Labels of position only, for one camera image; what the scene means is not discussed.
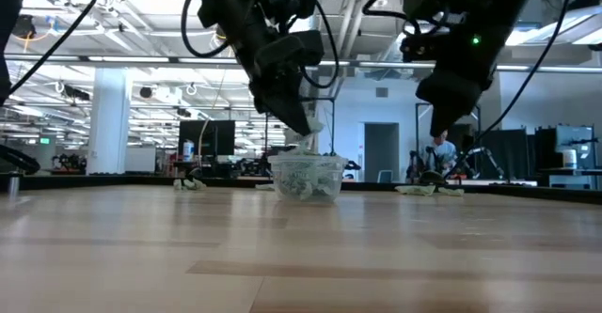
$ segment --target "plastic bowl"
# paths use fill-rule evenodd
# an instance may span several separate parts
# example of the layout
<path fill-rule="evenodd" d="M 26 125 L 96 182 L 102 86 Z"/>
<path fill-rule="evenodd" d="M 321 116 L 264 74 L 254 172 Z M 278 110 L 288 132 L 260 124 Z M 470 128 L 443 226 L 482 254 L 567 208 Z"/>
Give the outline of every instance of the plastic bowl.
<path fill-rule="evenodd" d="M 341 192 L 347 160 L 341 157 L 278 155 L 268 158 L 281 200 L 332 202 Z"/>

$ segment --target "man in light blue shirt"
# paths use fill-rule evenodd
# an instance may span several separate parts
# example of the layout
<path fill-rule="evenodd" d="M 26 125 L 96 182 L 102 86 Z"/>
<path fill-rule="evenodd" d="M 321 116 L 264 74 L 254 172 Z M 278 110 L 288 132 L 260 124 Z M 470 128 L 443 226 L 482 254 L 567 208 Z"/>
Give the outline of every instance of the man in light blue shirt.
<path fill-rule="evenodd" d="M 444 131 L 439 137 L 434 137 L 433 143 L 422 151 L 421 157 L 424 160 L 427 171 L 437 171 L 439 167 L 443 169 L 442 174 L 445 175 L 455 165 L 455 145 L 447 141 L 447 137 L 448 132 Z M 436 165 L 435 155 L 441 166 Z"/>

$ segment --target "doorway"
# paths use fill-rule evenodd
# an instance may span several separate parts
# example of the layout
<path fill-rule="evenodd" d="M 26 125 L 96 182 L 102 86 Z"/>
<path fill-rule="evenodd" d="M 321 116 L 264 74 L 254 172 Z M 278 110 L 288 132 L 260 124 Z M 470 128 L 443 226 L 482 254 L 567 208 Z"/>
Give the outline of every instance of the doorway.
<path fill-rule="evenodd" d="M 378 182 L 380 171 L 393 171 L 399 180 L 399 124 L 365 124 L 364 181 Z"/>

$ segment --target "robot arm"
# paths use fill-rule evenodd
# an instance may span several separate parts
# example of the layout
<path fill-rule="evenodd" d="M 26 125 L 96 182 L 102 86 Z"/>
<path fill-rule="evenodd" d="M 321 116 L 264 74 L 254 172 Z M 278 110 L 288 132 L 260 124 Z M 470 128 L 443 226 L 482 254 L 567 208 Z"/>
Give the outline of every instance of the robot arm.
<path fill-rule="evenodd" d="M 528 0 L 404 0 L 405 13 L 370 11 L 366 14 L 403 18 L 415 26 L 403 41 L 404 61 L 434 60 L 436 67 L 416 95 L 434 107 L 431 135 L 438 136 L 474 108 L 493 81 L 496 60 Z M 245 17 L 249 3 L 255 4 Z M 309 134 L 298 87 L 306 65 L 324 56 L 319 31 L 288 34 L 282 27 L 293 16 L 313 14 L 316 0 L 203 0 L 198 14 L 203 25 L 218 24 L 246 70 L 255 106 L 270 112 L 294 131 Z M 436 21 L 437 14 L 443 18 Z M 462 15 L 447 23 L 450 14 Z M 418 20 L 436 25 L 422 33 Z M 437 33 L 437 30 L 448 32 Z"/>
<path fill-rule="evenodd" d="M 409 21 L 430 21 L 448 33 L 415 30 L 401 46 L 404 61 L 434 60 L 433 73 L 420 82 L 416 96 L 434 107 L 431 135 L 438 136 L 469 115 L 495 72 L 501 49 L 528 0 L 404 0 Z M 434 16 L 443 14 L 436 22 Z M 462 22 L 447 23 L 450 14 Z"/>
<path fill-rule="evenodd" d="M 318 30 L 289 34 L 288 28 L 292 18 L 313 15 L 317 1 L 202 1 L 200 21 L 204 27 L 217 24 L 225 34 L 249 77 L 257 111 L 273 114 L 297 133 L 310 134 L 299 87 L 305 67 L 318 65 L 324 56 L 322 35 Z"/>

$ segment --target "computer monitor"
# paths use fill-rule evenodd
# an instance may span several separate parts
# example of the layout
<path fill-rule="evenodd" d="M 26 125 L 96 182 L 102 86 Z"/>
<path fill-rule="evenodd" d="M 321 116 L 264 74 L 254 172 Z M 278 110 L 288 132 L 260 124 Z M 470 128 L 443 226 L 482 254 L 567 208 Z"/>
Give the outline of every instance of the computer monitor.
<path fill-rule="evenodd" d="M 178 152 L 183 153 L 183 145 L 190 140 L 198 154 L 198 138 L 205 120 L 187 120 L 180 122 L 180 140 Z M 210 120 L 201 141 L 201 155 L 234 155 L 234 136 L 236 122 L 234 120 Z"/>

